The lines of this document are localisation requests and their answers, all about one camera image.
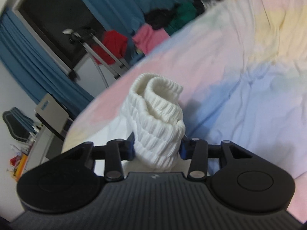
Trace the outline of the white knit sweater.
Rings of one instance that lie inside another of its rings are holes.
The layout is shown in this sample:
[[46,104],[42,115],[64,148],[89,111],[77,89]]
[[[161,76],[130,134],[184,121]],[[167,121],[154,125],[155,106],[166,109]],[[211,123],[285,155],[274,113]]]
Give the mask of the white knit sweater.
[[92,137],[94,144],[127,139],[133,133],[136,157],[123,163],[125,174],[187,173],[190,162],[178,154],[186,130],[178,104],[182,90],[181,85],[158,74],[141,74],[131,86],[119,115]]

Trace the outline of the white dressing table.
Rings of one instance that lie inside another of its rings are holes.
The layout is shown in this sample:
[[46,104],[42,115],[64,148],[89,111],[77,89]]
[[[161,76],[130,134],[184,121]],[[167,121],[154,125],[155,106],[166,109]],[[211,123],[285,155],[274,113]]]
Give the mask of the white dressing table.
[[47,158],[47,153],[54,138],[55,135],[48,128],[43,126],[41,131],[36,135],[31,149],[27,155],[28,160],[26,162],[23,174],[49,161],[49,158]]

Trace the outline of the black and white chair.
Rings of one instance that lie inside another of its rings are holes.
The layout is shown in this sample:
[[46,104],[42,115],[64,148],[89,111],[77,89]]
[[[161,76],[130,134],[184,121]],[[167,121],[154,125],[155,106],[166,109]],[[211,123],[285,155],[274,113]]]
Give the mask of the black and white chair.
[[73,120],[70,112],[52,94],[46,94],[35,108],[35,116],[53,135],[46,158],[61,154],[64,139]]

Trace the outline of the orange box on table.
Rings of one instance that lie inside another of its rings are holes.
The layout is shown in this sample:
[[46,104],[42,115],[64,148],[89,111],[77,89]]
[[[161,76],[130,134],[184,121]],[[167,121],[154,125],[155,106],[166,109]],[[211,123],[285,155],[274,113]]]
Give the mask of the orange box on table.
[[16,169],[16,172],[15,172],[15,181],[16,182],[18,182],[18,180],[21,178],[21,176],[24,172],[27,160],[28,160],[28,156],[25,155],[25,154],[22,154],[21,160],[20,160],[18,167]]

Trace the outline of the vanity mirror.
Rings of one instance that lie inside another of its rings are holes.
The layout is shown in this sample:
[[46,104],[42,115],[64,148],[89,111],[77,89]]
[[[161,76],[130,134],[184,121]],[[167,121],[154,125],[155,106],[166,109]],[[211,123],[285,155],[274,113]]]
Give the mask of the vanity mirror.
[[10,135],[17,141],[28,143],[30,137],[36,136],[34,121],[23,114],[18,108],[11,108],[2,114]]

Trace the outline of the pastel rainbow bed sheet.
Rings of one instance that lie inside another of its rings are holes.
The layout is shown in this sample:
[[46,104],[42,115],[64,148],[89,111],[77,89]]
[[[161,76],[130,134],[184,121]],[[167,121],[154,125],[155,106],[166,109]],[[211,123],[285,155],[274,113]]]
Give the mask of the pastel rainbow bed sheet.
[[219,1],[97,96],[63,151],[93,142],[144,73],[182,86],[184,137],[230,140],[290,173],[288,209],[306,221],[306,0]]

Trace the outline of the red garment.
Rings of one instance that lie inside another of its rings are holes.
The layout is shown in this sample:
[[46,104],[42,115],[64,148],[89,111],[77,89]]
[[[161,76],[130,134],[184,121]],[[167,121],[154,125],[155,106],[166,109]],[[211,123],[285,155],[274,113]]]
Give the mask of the red garment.
[[[116,58],[122,59],[126,54],[128,38],[115,30],[111,30],[103,34],[102,44],[105,45]],[[112,65],[115,63],[115,60],[113,60],[97,43],[92,45],[92,49],[106,62],[106,64]]]

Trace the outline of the pink garment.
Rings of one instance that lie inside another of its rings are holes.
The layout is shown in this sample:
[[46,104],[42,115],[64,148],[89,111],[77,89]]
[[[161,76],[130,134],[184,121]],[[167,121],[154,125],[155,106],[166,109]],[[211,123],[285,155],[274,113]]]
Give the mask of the pink garment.
[[163,28],[154,30],[151,25],[144,24],[132,37],[132,41],[138,50],[144,55],[148,55],[169,37],[169,34]]

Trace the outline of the left blue curtain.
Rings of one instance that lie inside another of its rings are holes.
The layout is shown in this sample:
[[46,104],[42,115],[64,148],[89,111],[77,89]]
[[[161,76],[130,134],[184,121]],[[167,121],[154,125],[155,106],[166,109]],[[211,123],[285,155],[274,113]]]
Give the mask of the left blue curtain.
[[9,9],[1,15],[1,62],[36,104],[51,94],[76,117],[94,99],[68,78]]

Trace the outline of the black garment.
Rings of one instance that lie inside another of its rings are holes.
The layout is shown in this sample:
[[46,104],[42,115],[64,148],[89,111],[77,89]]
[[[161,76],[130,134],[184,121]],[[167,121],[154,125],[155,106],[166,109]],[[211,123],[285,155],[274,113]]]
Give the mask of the black garment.
[[176,11],[180,4],[176,3],[170,10],[168,9],[153,9],[144,14],[144,20],[153,30],[160,30],[170,24],[176,17]]

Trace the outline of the green garment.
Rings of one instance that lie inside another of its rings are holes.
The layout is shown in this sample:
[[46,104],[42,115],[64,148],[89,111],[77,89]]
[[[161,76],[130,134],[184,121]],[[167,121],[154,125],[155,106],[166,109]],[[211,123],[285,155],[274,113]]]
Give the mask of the green garment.
[[201,1],[175,4],[170,9],[170,22],[164,30],[171,36],[204,11],[205,7]]

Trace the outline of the dark window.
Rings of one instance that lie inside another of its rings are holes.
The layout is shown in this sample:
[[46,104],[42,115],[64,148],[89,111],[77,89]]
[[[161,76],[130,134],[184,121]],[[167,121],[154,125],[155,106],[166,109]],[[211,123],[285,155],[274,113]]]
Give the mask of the dark window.
[[73,69],[86,52],[64,35],[65,29],[92,29],[102,34],[104,27],[82,0],[16,0],[16,9],[47,46],[49,52]]

